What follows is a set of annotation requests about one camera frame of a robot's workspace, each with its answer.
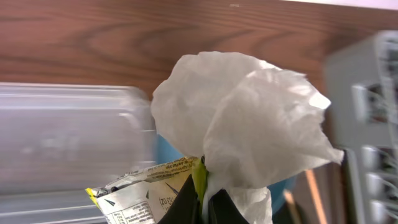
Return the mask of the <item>white napkin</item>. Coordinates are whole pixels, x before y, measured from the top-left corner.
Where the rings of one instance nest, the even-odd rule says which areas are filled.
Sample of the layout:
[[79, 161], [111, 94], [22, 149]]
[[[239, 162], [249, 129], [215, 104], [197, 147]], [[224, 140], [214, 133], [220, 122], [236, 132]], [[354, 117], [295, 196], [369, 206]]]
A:
[[249, 223], [272, 221], [268, 187], [343, 160], [322, 131], [330, 101], [302, 73], [241, 53], [184, 55], [154, 91], [157, 132], [209, 172]]

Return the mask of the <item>dark blue bowl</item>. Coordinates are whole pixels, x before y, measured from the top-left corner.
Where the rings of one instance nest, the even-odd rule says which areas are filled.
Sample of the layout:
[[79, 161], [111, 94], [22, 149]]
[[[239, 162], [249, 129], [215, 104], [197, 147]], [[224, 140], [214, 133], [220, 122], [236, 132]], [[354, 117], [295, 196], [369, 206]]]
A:
[[[156, 163], [163, 164], [171, 162], [181, 158], [182, 156], [183, 155], [169, 144], [169, 142], [161, 135], [157, 135]], [[285, 199], [284, 192], [286, 190], [292, 191], [295, 186], [295, 181], [296, 176], [293, 176], [268, 186], [268, 189], [271, 191], [273, 215], [281, 213], [283, 210], [287, 209], [287, 205], [285, 204], [287, 201]]]

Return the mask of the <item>yellow white snack wrapper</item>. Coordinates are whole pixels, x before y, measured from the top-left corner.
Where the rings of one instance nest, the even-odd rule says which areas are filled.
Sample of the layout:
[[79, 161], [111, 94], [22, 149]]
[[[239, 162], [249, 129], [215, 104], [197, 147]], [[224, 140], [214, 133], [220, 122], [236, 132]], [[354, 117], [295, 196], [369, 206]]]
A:
[[85, 191], [109, 224], [158, 223], [191, 175], [201, 216], [208, 174], [204, 161], [204, 157], [182, 157], [128, 172], [104, 187]]

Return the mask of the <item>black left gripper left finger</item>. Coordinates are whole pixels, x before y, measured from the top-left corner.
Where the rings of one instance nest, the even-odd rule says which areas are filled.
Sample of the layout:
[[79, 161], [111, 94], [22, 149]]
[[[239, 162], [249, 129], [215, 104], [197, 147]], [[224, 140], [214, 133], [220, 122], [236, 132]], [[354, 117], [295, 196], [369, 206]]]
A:
[[200, 202], [189, 175], [173, 204], [158, 224], [201, 224]]

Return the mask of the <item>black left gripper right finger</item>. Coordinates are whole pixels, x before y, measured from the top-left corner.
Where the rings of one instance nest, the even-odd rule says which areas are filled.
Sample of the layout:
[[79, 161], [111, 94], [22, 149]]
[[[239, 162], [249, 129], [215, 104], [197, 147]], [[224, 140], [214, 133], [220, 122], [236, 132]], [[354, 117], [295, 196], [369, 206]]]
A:
[[240, 214], [231, 197], [221, 189], [209, 201], [209, 224], [249, 224]]

